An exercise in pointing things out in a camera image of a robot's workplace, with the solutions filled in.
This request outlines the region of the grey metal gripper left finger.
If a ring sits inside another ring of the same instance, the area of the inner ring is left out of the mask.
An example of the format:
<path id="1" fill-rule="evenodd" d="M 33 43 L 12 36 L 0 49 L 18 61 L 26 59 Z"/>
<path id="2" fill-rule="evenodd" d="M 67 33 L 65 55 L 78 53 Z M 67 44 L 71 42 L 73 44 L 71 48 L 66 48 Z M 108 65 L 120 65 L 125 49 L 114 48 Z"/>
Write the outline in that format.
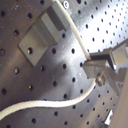
<path id="1" fill-rule="evenodd" d="M 94 78 L 98 86 L 108 84 L 116 95 L 121 92 L 121 86 L 125 80 L 127 68 L 113 70 L 107 60 L 86 61 L 83 69 L 89 78 Z"/>

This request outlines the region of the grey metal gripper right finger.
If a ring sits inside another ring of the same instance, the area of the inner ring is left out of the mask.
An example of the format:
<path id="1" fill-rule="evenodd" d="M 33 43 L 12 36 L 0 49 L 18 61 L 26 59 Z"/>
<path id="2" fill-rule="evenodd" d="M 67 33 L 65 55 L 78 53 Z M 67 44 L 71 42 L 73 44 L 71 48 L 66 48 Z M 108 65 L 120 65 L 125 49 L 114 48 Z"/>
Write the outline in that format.
<path id="1" fill-rule="evenodd" d="M 110 67 L 116 67 L 128 61 L 128 38 L 113 48 L 104 49 L 102 52 L 90 54 L 92 60 L 107 60 Z"/>

